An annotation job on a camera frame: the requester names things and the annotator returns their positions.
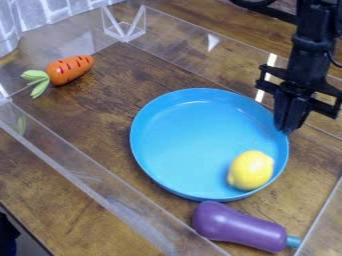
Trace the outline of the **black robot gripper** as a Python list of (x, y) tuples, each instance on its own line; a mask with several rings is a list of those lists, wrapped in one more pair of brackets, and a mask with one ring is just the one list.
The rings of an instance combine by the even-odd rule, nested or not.
[(286, 134), (303, 124), (310, 111), (338, 116), (342, 90), (326, 81), (335, 40), (311, 40), (294, 34), (286, 68), (259, 66), (255, 87), (273, 96), (273, 122)]

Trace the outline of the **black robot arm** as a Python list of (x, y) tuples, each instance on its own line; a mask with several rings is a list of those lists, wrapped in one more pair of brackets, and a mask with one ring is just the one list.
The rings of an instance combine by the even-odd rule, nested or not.
[(273, 123), (290, 134), (311, 111), (335, 119), (342, 106), (342, 89), (326, 76), (342, 37), (342, 0), (296, 0), (296, 30), (286, 68), (259, 66), (255, 87), (273, 96)]

